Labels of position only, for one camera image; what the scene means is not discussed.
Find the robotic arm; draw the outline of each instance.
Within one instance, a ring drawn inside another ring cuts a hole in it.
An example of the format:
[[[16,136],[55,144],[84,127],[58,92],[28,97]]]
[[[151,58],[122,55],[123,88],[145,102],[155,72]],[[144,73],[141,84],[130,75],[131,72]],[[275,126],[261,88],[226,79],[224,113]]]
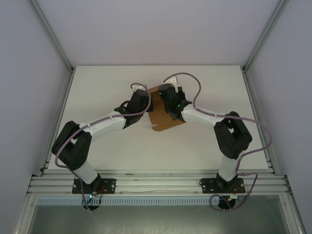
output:
[[[177,86],[176,77],[167,80],[158,88],[164,102],[165,110],[173,119],[185,122],[200,123],[204,126],[213,125],[216,139],[223,154],[221,167],[216,175],[216,186],[220,192],[228,192],[236,180],[236,167],[240,155],[247,150],[252,136],[242,120],[232,118],[220,118],[205,115],[197,111],[187,101],[182,87]],[[236,112],[230,112],[229,116],[239,116]]]
[[[138,122],[143,114],[135,116],[120,116],[114,118],[112,118],[112,116],[140,113],[148,106],[149,95],[147,91],[145,91],[142,86],[138,85],[134,85],[133,90],[134,93],[132,94],[130,101],[125,101],[119,107],[115,108],[114,111],[107,115],[107,120],[98,121],[98,123],[97,120],[95,120],[93,122],[81,124],[76,124],[73,121],[67,122],[52,147],[52,153],[57,155],[61,146],[73,133],[88,125],[87,128],[79,132],[74,137],[73,140],[76,140],[75,143],[70,141],[65,146],[59,155],[59,159],[71,171],[78,175],[80,179],[82,179],[84,182],[84,188],[87,189],[90,193],[96,193],[96,191],[99,191],[101,186],[100,175],[87,161],[90,144],[106,134],[131,126],[132,124]],[[147,111],[152,110],[153,106],[151,102],[151,105]]]

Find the brown cardboard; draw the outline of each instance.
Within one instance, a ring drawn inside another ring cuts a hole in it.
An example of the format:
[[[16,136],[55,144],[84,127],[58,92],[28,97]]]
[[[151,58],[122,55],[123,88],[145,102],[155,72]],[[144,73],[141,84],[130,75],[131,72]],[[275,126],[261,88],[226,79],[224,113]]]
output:
[[[173,120],[171,116],[168,113],[166,113],[165,105],[161,100],[161,97],[158,92],[158,87],[159,86],[149,89],[153,100],[154,111],[149,112],[148,115],[150,117],[151,123],[154,125],[152,129],[154,131],[161,132],[166,129],[183,124],[185,122],[178,119]]]

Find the black bracket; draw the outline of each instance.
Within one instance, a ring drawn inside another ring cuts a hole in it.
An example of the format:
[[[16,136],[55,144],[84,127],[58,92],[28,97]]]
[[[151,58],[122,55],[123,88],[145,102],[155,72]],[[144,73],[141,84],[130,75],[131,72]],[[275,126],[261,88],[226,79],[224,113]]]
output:
[[[199,182],[203,194],[242,194],[245,193],[245,185],[242,178],[237,178],[235,182],[227,188],[220,188],[216,178],[202,178]]]
[[[99,191],[97,191],[97,194],[114,194],[115,188],[116,188],[116,179],[101,178],[99,180]],[[85,194],[91,194],[94,192],[94,187],[86,183],[83,183],[83,191]],[[74,179],[72,193],[81,194],[81,182],[79,179]]]

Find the aluminum frame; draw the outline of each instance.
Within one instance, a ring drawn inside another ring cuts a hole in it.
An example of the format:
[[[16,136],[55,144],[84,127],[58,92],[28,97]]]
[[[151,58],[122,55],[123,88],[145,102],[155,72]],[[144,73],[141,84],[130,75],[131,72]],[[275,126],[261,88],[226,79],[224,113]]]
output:
[[[60,45],[57,37],[55,36],[52,28],[46,20],[43,12],[41,11],[36,0],[29,0],[35,14],[41,21],[45,31],[48,33],[51,42],[63,59],[64,64],[70,70],[70,75],[67,78],[66,85],[61,97],[61,101],[57,110],[56,117],[53,122],[53,128],[49,136],[49,143],[44,153],[43,168],[40,176],[34,176],[31,179],[27,195],[25,197],[21,213],[15,228],[15,234],[27,234],[31,225],[32,217],[40,197],[77,197],[80,195],[73,195],[71,193],[74,176],[68,171],[53,171],[48,170],[50,160],[50,149],[56,139],[62,114],[68,98],[70,87],[74,78],[75,70],[70,64],[62,46]],[[253,64],[255,58],[260,52],[269,34],[273,30],[280,15],[285,9],[289,0],[280,0],[272,16],[270,17],[267,26],[262,32],[257,44],[255,45],[248,61],[242,69],[242,75],[245,81],[246,89],[250,98],[251,106],[256,120],[263,122],[263,115],[260,111],[259,104],[256,99],[252,80],[246,74],[248,69]],[[259,134],[262,144],[268,142],[268,136],[259,128]],[[265,151],[268,163],[268,170],[258,171],[258,180],[251,195],[278,195],[280,198],[281,206],[284,212],[286,224],[290,233],[303,234],[305,233],[299,212],[297,210],[292,192],[287,181],[287,178],[279,174],[278,164],[276,162],[274,153],[271,149]],[[111,177],[117,179],[117,186],[115,195],[111,197],[138,197],[138,196],[186,196],[201,198],[204,195],[199,185],[201,178],[215,177],[217,171],[185,171],[174,173],[172,172],[153,172],[153,174],[145,174],[142,171],[98,171],[102,177]],[[246,192],[253,182],[253,176],[245,176],[244,183]]]

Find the glass panel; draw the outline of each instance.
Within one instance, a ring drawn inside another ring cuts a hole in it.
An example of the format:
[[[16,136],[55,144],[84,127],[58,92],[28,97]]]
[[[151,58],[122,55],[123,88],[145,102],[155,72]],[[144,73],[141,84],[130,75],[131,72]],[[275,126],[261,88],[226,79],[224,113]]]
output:
[[[233,212],[209,206],[37,206],[29,234],[287,234],[278,196]]]

